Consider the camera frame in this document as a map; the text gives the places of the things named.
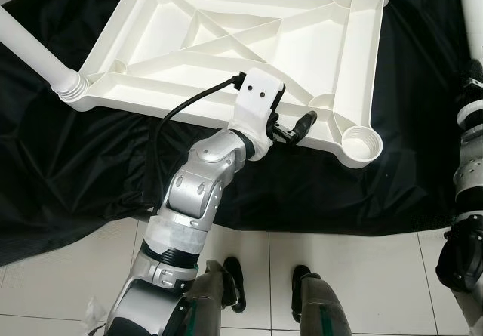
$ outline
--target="black connector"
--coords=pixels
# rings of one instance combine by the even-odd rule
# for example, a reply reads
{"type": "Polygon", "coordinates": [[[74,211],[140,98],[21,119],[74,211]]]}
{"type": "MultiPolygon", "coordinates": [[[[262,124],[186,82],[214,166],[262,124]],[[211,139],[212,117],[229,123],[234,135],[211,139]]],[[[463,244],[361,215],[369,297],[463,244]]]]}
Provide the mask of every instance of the black connector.
{"type": "Polygon", "coordinates": [[[243,81],[246,78],[246,73],[240,72],[237,76],[233,77],[233,85],[235,86],[236,90],[242,89],[243,81]]]}
{"type": "Polygon", "coordinates": [[[316,120],[317,113],[315,111],[310,111],[309,113],[303,115],[302,118],[297,121],[294,129],[292,130],[293,132],[295,132],[295,136],[297,137],[295,143],[298,143],[309,133],[310,128],[316,120]]]}

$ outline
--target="green stripe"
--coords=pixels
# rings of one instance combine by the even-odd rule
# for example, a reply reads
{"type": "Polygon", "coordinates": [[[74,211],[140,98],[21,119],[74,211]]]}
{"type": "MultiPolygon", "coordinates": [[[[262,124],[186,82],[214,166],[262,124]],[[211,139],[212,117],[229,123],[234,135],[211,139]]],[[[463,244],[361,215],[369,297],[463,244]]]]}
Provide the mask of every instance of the green stripe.
{"type": "Polygon", "coordinates": [[[322,334],[324,336],[334,336],[334,330],[332,330],[332,320],[325,306],[320,306],[320,318],[322,322],[322,334]]]}
{"type": "Polygon", "coordinates": [[[186,328],[185,336],[192,336],[193,330],[195,329],[195,319],[196,319],[196,307],[198,306],[198,302],[193,301],[191,306],[191,318],[189,319],[188,327],[186,328]]]}

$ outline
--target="black backdrop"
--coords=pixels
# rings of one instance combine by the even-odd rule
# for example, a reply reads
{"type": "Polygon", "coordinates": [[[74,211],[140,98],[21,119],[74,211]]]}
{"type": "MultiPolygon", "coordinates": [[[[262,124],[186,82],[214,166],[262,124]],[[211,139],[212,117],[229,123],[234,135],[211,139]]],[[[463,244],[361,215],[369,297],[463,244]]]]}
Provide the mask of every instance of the black backdrop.
{"type": "MultiPolygon", "coordinates": [[[[13,0],[5,8],[78,69],[118,0],[13,0]]],[[[239,230],[367,236],[443,227],[454,216],[454,83],[468,60],[460,0],[391,0],[384,9],[372,125],[384,151],[368,167],[275,145],[226,188],[215,222],[239,230]]],[[[0,45],[0,265],[58,248],[157,197],[158,119],[113,109],[77,113],[0,45]]],[[[171,122],[165,181],[214,130],[171,122]]]]}

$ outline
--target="black cable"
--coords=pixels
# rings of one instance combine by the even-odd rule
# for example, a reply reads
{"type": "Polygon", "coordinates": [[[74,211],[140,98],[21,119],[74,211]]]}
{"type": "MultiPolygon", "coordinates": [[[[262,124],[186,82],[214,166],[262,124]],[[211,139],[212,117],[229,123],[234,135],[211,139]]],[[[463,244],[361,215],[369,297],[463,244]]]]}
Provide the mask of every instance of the black cable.
{"type": "Polygon", "coordinates": [[[209,94],[213,94],[214,92],[217,92],[228,85],[231,85],[232,83],[236,82],[237,79],[240,79],[240,76],[233,76],[232,78],[224,81],[223,83],[220,83],[218,85],[215,85],[214,87],[211,87],[194,97],[189,98],[182,104],[180,104],[178,107],[175,109],[171,110],[156,126],[155,129],[155,135],[154,135],[154,158],[155,158],[155,167],[156,167],[156,174],[158,176],[158,182],[159,182],[159,191],[158,193],[160,194],[159,200],[157,204],[152,208],[152,215],[156,215],[158,213],[158,210],[160,209],[163,198],[165,197],[165,190],[163,187],[163,178],[162,178],[162,173],[161,173],[161,167],[159,166],[159,151],[158,151],[158,137],[159,133],[161,132],[161,129],[163,125],[165,125],[166,122],[168,122],[173,116],[181,112],[183,109],[187,108],[190,104],[193,104],[197,100],[202,99],[203,97],[208,96],[209,94]]]}
{"type": "Polygon", "coordinates": [[[96,327],[94,330],[92,330],[91,332],[89,332],[88,336],[94,336],[95,333],[101,329],[102,327],[104,327],[106,324],[104,323],[103,325],[99,326],[99,327],[96,327]]]}

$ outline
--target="white floor tile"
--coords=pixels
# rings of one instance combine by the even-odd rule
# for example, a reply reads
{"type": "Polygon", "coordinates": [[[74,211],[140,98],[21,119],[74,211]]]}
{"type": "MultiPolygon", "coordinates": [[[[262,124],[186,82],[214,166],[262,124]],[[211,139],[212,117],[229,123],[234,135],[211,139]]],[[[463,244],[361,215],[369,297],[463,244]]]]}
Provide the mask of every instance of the white floor tile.
{"type": "Polygon", "coordinates": [[[451,291],[440,283],[435,271],[439,255],[446,243],[443,236],[446,230],[448,229],[419,233],[436,325],[439,334],[468,334],[468,325],[456,299],[451,291]]]}
{"type": "Polygon", "coordinates": [[[137,253],[139,253],[139,250],[141,249],[141,244],[143,244],[144,233],[146,232],[147,227],[148,223],[141,220],[139,221],[136,231],[136,242],[134,243],[133,259],[136,258],[137,253]]]}
{"type": "MultiPolygon", "coordinates": [[[[140,221],[137,228],[136,253],[143,241],[147,224],[140,221]]],[[[213,225],[200,255],[199,273],[205,271],[208,259],[221,264],[229,256],[238,258],[244,275],[247,308],[234,313],[231,308],[222,311],[222,327],[270,329],[269,241],[265,232],[239,232],[213,225]]]]}
{"type": "Polygon", "coordinates": [[[269,330],[253,330],[243,328],[222,328],[220,336],[271,336],[269,330]]]}
{"type": "Polygon", "coordinates": [[[114,221],[64,248],[9,264],[0,313],[82,319],[91,296],[109,311],[129,272],[136,225],[114,221]]]}
{"type": "Polygon", "coordinates": [[[276,331],[272,330],[272,336],[300,336],[299,331],[276,331]]]}
{"type": "Polygon", "coordinates": [[[82,332],[79,321],[19,316],[0,316],[0,330],[15,336],[79,336],[82,332]]]}
{"type": "Polygon", "coordinates": [[[291,273],[305,264],[336,292],[354,333],[435,334],[416,234],[385,237],[271,233],[272,328],[298,330],[291,273]]]}

